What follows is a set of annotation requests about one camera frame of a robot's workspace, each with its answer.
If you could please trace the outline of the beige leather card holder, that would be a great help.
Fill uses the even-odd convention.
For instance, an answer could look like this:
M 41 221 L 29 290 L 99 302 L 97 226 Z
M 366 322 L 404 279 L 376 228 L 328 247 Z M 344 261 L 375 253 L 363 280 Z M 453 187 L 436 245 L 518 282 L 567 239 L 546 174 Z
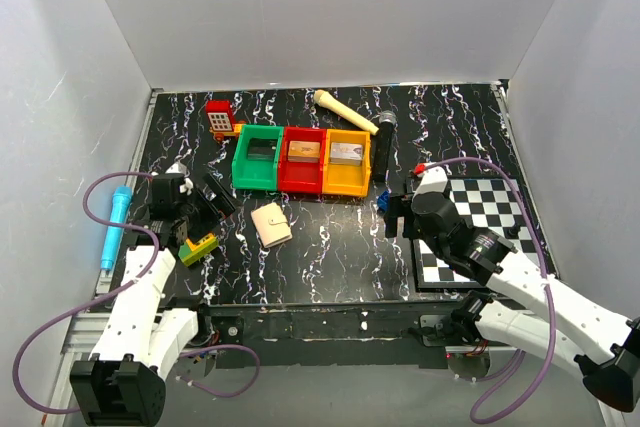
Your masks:
M 266 249 L 292 239 L 288 219 L 276 203 L 269 203 L 253 210 L 251 219 L 259 239 Z

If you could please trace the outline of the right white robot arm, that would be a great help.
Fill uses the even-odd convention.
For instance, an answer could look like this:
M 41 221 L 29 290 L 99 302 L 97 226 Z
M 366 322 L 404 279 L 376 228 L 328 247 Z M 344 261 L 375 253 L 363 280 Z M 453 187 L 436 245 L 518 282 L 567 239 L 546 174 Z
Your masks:
M 441 192 L 393 194 L 385 235 L 423 241 L 453 272 L 531 311 L 469 294 L 452 315 L 464 339 L 509 344 L 579 374 L 586 390 L 620 412 L 639 402 L 639 321 L 614 313 L 544 273 L 515 245 L 458 213 Z

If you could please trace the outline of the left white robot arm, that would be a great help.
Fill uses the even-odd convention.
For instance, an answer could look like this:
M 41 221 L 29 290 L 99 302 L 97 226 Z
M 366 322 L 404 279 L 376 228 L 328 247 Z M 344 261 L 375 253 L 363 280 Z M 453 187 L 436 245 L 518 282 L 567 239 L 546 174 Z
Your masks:
M 237 208 L 212 175 L 192 181 L 179 167 L 153 177 L 144 210 L 125 242 L 123 291 L 88 359 L 70 383 L 89 426 L 154 426 L 163 413 L 165 380 L 199 334 L 193 307 L 161 308 L 165 284 L 189 240 L 210 234 Z

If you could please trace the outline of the card box in yellow bin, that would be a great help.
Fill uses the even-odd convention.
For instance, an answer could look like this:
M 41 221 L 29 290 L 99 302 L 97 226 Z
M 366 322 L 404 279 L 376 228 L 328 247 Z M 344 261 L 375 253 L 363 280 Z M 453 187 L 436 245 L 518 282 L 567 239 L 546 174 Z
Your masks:
M 337 165 L 359 166 L 364 159 L 362 144 L 347 142 L 332 142 L 329 151 L 329 162 Z

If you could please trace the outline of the card box in red bin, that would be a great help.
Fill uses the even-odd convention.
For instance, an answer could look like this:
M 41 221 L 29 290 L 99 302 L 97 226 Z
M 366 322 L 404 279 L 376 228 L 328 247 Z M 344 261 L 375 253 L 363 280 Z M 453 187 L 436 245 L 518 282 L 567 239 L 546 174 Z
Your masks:
M 318 163 L 320 157 L 320 142 L 293 140 L 288 144 L 287 160 L 289 162 Z

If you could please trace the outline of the blue toy brick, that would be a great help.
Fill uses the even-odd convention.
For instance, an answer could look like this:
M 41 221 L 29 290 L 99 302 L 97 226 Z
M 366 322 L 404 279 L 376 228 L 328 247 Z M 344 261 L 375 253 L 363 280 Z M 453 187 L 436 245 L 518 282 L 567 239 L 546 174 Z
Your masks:
M 382 194 L 380 194 L 377 198 L 377 207 L 380 211 L 386 212 L 389 206 L 389 197 L 390 193 L 385 190 Z

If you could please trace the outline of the yellow green toy block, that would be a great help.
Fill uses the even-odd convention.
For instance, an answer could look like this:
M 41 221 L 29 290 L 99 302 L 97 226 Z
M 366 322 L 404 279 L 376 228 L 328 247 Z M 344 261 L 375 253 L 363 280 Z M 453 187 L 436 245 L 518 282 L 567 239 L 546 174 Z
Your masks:
M 186 267 L 191 267 L 201 261 L 218 247 L 218 239 L 213 233 L 209 233 L 197 242 L 186 239 L 180 246 L 178 256 Z

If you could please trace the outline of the green plastic bin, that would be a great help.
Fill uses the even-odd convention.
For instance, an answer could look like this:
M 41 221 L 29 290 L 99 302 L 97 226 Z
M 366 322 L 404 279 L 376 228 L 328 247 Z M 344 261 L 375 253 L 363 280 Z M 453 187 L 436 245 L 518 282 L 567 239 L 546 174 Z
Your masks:
M 232 185 L 236 190 L 276 191 L 284 128 L 245 125 L 232 161 Z

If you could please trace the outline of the yellow plastic bin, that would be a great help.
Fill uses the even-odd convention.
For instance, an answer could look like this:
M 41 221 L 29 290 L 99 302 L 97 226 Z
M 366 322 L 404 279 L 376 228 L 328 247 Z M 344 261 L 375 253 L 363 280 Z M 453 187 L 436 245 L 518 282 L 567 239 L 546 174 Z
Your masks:
M 322 157 L 322 193 L 364 198 L 371 178 L 371 134 L 327 129 Z

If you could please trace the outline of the red toy block building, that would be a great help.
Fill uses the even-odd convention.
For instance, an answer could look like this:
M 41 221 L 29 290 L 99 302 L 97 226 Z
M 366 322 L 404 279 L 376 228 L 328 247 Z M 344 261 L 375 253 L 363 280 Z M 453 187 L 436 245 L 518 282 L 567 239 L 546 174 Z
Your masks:
M 209 100 L 205 105 L 205 114 L 210 124 L 209 131 L 219 143 L 227 138 L 237 139 L 245 125 L 244 121 L 235 119 L 229 100 Z

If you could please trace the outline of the black microphone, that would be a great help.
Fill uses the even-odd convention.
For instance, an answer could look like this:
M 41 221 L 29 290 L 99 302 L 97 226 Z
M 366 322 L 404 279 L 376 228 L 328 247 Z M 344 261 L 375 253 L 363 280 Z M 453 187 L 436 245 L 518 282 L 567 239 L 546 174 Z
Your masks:
M 383 111 L 380 113 L 371 170 L 371 178 L 374 182 L 384 182 L 386 179 L 396 124 L 397 118 L 394 112 Z

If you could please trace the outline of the black white chessboard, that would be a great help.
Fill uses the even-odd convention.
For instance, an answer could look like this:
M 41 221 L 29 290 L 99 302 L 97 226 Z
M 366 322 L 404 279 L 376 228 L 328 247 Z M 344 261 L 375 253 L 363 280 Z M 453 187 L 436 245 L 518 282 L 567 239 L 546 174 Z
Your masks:
M 474 226 L 487 227 L 505 237 L 506 228 L 514 224 L 520 225 L 519 237 L 507 240 L 532 262 L 539 262 L 522 210 L 513 191 L 502 178 L 453 177 L 449 180 L 449 188 L 450 199 L 458 213 Z M 419 291 L 470 290 L 480 287 L 478 283 L 451 270 L 423 241 L 415 240 L 412 251 L 416 288 Z

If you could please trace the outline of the red plastic bin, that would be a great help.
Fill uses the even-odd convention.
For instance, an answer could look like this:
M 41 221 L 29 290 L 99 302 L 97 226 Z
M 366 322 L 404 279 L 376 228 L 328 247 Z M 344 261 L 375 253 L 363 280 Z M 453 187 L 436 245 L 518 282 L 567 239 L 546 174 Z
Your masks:
M 321 194 L 326 130 L 284 128 L 278 163 L 278 189 L 287 193 Z

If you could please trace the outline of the black chess piece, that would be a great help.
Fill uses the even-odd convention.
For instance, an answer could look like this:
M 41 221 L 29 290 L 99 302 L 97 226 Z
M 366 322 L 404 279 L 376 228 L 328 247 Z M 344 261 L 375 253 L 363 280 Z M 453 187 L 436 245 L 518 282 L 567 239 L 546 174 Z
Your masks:
M 520 225 L 514 224 L 513 226 L 505 229 L 504 236 L 507 239 L 517 239 L 519 237 L 520 229 Z

